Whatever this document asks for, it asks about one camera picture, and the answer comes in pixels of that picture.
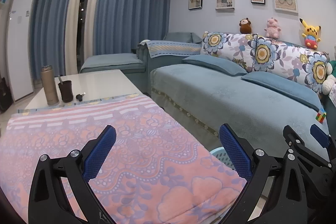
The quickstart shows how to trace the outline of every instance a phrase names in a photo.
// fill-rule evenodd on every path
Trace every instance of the black bag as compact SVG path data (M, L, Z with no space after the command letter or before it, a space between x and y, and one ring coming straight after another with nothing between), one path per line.
M13 103L12 94L4 78L0 79L0 112L5 112Z

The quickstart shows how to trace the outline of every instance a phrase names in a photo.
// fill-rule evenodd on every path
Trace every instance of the sofa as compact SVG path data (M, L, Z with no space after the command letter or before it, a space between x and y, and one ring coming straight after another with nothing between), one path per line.
M309 100L322 107L318 93L326 78L327 56L323 52L257 34L206 32L201 55L229 60L244 68L248 75L255 72L274 75L284 80L285 85L294 84L290 87L294 91L310 92ZM310 135L312 124L329 133L327 121L320 123L316 119L317 107L243 77L192 63L162 67L151 72L152 99L208 150L222 146L218 130L228 123L255 149L283 157L288 149L283 128L289 125L306 147L328 160L326 149Z
M175 42L175 44L187 43L189 47L194 45L197 52L191 52L191 54L199 54L202 39L195 33L169 32L162 41L151 42L151 44L153 45L152 48L155 48L154 45L156 44L170 42ZM85 60L80 73L119 69L142 93L150 95L150 72L163 66L180 64L187 56L189 56L188 52L181 53L180 51L161 51L160 54L155 55L148 50L146 43L141 43L137 47L136 54L120 53L91 56Z

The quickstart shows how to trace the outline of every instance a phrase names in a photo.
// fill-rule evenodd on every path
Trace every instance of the coffee table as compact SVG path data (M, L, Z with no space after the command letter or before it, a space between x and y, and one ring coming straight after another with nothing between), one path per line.
M63 81L72 81L72 102L78 102L78 100L76 99L76 95L82 94L84 92L86 94L83 96L83 102L134 93L141 94L140 90L138 90L138 88L133 85L133 83L118 69L80 73L77 75L66 75L62 76L61 79ZM65 105L65 103L62 101L61 94L58 88L59 80L57 77L55 78L55 82L59 99L59 103L57 105ZM30 101L26 109L44 107L48 107L48 104L45 97L44 89L42 88Z

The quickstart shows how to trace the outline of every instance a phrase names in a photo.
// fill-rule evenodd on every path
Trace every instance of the white refrigerator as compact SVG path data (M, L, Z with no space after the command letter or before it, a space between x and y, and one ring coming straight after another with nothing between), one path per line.
M7 69L13 100L34 92L30 70L30 18L34 0L13 0L7 30Z

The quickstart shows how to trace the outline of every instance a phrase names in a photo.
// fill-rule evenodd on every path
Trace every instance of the pikachu plush toy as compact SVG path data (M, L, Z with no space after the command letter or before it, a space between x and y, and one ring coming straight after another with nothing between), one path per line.
M306 47L316 50L317 43L321 41L321 38L317 38L318 32L321 30L321 26L309 26L302 18L300 18L300 21L304 26L304 33L302 36L304 37Z

